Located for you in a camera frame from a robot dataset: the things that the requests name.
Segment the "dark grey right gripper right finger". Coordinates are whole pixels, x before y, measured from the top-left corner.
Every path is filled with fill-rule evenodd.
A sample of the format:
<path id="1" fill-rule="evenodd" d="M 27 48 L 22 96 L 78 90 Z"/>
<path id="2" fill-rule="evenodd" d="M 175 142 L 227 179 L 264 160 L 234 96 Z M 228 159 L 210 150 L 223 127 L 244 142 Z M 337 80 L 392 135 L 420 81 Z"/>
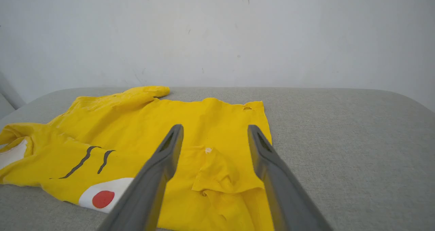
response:
<path id="1" fill-rule="evenodd" d="M 331 231 L 330 224 L 258 126 L 248 126 L 248 141 L 255 174 L 264 184 L 274 229 Z"/>

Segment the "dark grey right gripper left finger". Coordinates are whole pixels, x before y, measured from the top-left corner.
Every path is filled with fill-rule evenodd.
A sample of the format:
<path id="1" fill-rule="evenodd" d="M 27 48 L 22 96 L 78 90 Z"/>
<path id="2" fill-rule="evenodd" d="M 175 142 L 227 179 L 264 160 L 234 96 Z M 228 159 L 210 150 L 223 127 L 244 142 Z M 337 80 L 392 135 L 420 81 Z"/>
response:
<path id="1" fill-rule="evenodd" d="M 171 127 L 99 226 L 99 231 L 156 230 L 166 185 L 177 169 L 183 135 L 182 125 Z"/>

